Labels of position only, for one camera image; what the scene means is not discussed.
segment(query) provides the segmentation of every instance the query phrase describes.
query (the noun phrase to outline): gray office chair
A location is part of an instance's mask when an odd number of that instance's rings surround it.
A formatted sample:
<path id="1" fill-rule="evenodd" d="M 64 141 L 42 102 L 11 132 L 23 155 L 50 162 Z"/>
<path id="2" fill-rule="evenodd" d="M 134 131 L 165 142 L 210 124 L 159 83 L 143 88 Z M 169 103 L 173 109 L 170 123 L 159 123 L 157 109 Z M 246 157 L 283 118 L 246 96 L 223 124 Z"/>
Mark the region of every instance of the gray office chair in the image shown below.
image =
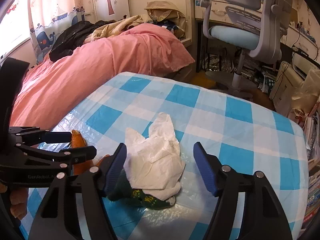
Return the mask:
<path id="1" fill-rule="evenodd" d="M 210 0 L 198 0 L 201 7 L 205 7 L 203 33 L 209 39 L 221 41 L 241 47 L 238 67 L 234 74 L 226 72 L 209 72 L 209 77 L 228 87 L 228 94 L 247 98 L 250 94 L 241 92 L 256 85 L 241 76 L 245 55 L 273 64 L 282 57 L 280 39 L 287 34 L 290 23 L 292 0 L 226 0 L 251 10 L 259 10 L 263 2 L 261 20 L 250 16 L 245 11 L 229 7 L 226 11 L 236 27 L 213 26 L 209 29 L 211 12 Z"/>

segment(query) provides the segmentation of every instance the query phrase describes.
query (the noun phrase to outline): human hand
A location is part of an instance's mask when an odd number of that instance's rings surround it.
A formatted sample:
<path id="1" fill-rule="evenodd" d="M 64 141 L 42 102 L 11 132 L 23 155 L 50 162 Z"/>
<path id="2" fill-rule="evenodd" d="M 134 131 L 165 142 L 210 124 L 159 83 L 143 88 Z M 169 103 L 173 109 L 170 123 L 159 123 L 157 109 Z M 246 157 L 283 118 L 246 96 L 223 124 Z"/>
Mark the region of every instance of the human hand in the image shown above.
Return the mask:
<path id="1" fill-rule="evenodd" d="M 8 187 L 0 183 L 0 193 L 5 193 Z M 10 193 L 11 214 L 22 220 L 27 215 L 27 202 L 29 190 L 27 188 L 17 188 Z"/>

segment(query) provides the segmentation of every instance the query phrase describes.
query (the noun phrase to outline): pink bed sheet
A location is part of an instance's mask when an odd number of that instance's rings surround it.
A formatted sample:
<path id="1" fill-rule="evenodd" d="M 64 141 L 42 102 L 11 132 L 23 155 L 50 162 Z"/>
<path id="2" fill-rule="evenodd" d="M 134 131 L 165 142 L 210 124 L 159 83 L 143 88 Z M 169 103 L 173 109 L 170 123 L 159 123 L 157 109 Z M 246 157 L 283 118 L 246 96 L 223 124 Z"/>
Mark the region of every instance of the pink bed sheet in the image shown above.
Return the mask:
<path id="1" fill-rule="evenodd" d="M 76 48 L 31 69 L 15 102 L 11 126 L 51 130 L 88 95 L 120 72 L 163 75 L 194 62 L 168 30 L 141 24 L 119 36 Z"/>

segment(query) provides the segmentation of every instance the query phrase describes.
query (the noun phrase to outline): whale print curtain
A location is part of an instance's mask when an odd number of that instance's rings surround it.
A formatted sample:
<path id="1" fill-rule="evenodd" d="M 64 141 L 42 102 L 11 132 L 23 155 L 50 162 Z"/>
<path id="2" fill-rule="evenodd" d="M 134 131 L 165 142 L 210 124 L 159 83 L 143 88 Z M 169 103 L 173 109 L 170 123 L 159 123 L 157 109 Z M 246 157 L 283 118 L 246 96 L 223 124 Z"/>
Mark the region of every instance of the whale print curtain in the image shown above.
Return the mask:
<path id="1" fill-rule="evenodd" d="M 84 20 L 82 0 L 28 0 L 32 45 L 38 63 L 51 50 L 59 35 Z"/>

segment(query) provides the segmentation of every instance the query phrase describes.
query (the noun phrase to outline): blue and white tablecloth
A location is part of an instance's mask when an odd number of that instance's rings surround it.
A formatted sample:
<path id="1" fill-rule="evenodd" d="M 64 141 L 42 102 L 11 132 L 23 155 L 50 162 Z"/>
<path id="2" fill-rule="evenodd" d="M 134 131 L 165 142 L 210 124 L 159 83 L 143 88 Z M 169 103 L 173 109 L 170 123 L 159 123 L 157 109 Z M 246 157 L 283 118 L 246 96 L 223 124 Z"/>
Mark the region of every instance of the blue and white tablecloth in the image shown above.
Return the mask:
<path id="1" fill-rule="evenodd" d="M 148 136 L 148 127 L 159 112 L 171 116 L 186 162 L 182 190 L 176 205 L 162 211 L 104 199 L 119 239 L 202 239 L 217 199 L 206 190 L 193 158 L 193 145 L 198 141 L 207 153 L 238 172 L 263 171 L 284 208 L 293 239 L 297 238 L 308 194 L 305 139 L 298 125 L 273 111 L 197 86 L 126 72 L 88 96 L 54 131 L 81 131 L 88 144 L 97 148 L 98 161 L 124 142 L 127 127 Z M 64 146 L 42 147 L 59 150 Z M 21 225 L 25 236 L 45 192 L 30 189 L 28 215 Z M 77 195 L 77 203 L 83 238 L 88 240 L 81 195 Z M 230 239 L 239 234 L 243 208 L 244 193 L 240 193 Z"/>

